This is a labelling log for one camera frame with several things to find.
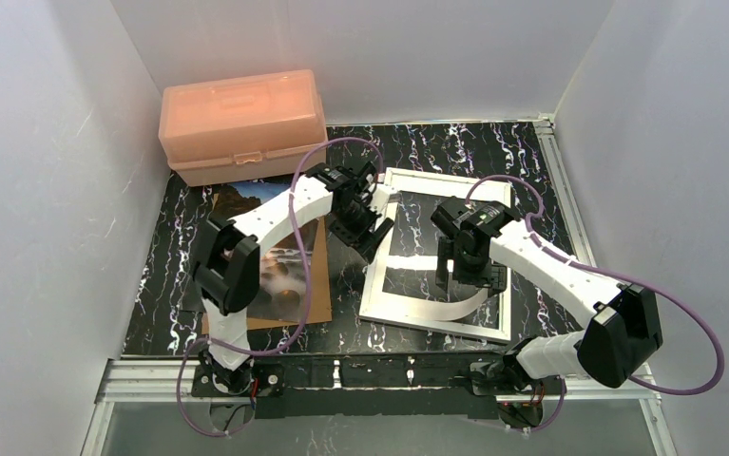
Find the white wall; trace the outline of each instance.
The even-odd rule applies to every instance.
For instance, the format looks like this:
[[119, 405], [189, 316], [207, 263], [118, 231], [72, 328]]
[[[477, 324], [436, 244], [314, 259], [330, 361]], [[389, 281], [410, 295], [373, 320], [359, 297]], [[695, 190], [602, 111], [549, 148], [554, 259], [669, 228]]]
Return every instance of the white wall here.
[[553, 112], [611, 0], [112, 0], [158, 88], [310, 68], [329, 123]]
[[159, 108], [108, 0], [0, 2], [0, 455], [81, 450], [160, 209]]
[[[718, 388], [664, 411], [681, 454], [729, 454], [729, 2], [617, 2], [556, 121], [599, 263], [667, 285], [719, 334]], [[697, 386], [711, 346], [660, 309], [660, 383]]]

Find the orange plastic box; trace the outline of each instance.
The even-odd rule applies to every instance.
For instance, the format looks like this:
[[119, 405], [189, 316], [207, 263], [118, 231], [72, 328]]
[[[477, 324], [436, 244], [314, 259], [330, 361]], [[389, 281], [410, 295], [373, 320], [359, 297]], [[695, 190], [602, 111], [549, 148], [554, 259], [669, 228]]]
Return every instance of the orange plastic box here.
[[[168, 165], [190, 186], [294, 173], [302, 155], [327, 139], [310, 70], [163, 92], [160, 142]], [[325, 152], [317, 152], [305, 169], [324, 161]]]

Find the black marble surface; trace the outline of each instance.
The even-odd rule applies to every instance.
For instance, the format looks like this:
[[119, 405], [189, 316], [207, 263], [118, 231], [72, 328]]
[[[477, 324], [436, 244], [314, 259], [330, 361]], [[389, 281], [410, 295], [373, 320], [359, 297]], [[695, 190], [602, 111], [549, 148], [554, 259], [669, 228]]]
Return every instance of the black marble surface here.
[[[355, 136], [377, 143], [385, 164], [433, 173], [479, 178], [490, 174], [510, 174], [532, 184], [543, 195], [545, 216], [535, 229], [555, 245], [571, 253], [570, 240], [531, 123], [399, 124], [332, 127], [329, 138]], [[368, 156], [358, 144], [334, 145], [328, 150], [332, 165], [357, 166]], [[181, 304], [197, 299], [188, 283], [189, 252], [200, 222], [211, 210], [212, 195], [219, 185], [188, 188], [172, 174], [165, 190], [163, 206], [149, 248], [148, 260], [124, 343], [124, 355], [181, 356], [186, 344], [201, 333], [200, 316], [181, 312]], [[431, 214], [432, 202], [417, 199], [416, 209]], [[515, 201], [522, 213], [534, 210], [535, 201], [523, 189]], [[399, 239], [403, 255], [436, 248], [435, 232], [425, 221], [420, 236]], [[448, 334], [398, 328], [358, 318], [358, 306], [367, 264], [338, 239], [329, 235], [333, 321], [309, 325], [289, 352], [354, 353], [482, 350], [500, 347], [486, 341]], [[423, 277], [416, 277], [423, 282]], [[394, 280], [386, 287], [396, 287]], [[565, 309], [523, 277], [513, 273], [512, 335], [555, 335], [578, 329]], [[435, 298], [421, 290], [412, 293]], [[495, 298], [469, 315], [470, 323], [495, 324]], [[254, 350], [275, 347], [287, 338], [293, 327], [257, 330], [249, 333]]]

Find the brown cardboard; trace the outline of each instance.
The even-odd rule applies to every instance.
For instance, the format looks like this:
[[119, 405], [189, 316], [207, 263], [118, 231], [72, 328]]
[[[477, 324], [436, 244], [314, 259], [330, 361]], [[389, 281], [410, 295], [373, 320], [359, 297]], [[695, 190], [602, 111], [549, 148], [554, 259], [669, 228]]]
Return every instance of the brown cardboard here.
[[[325, 218], [319, 219], [317, 239], [314, 241], [314, 254], [311, 260], [311, 309], [308, 312], [308, 323], [324, 323], [331, 321], [331, 287], [328, 277], [328, 242], [325, 232]], [[264, 330], [295, 326], [296, 321], [265, 320], [262, 318], [247, 318], [246, 326], [249, 330]], [[207, 313], [201, 317], [201, 332], [209, 332]]]

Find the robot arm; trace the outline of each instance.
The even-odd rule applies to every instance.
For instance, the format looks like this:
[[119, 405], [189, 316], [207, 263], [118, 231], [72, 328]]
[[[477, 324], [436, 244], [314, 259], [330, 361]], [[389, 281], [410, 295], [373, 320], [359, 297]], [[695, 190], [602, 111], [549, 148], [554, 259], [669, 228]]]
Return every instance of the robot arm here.
[[[376, 176], [371, 163], [358, 173], [324, 163], [309, 169], [294, 190], [297, 224], [328, 216], [329, 230], [372, 262], [393, 226], [391, 219], [381, 219], [380, 214], [397, 195], [391, 187], [376, 184]], [[289, 220], [290, 194], [283, 192], [229, 220], [210, 218], [201, 228], [191, 277], [207, 312], [211, 337], [249, 350], [246, 308], [259, 293], [261, 254], [294, 231]], [[210, 355], [230, 371], [249, 357], [218, 345], [210, 347]]]
[[[662, 345], [654, 293], [617, 280], [577, 270], [545, 253], [531, 239], [513, 209], [499, 202], [467, 206], [460, 199], [441, 203], [432, 221], [439, 240], [437, 284], [452, 278], [500, 289], [500, 263], [525, 276], [558, 301], [585, 328], [554, 337], [531, 337], [482, 372], [502, 377], [517, 390], [550, 375], [590, 375], [617, 388]], [[568, 255], [546, 245], [563, 257]]]

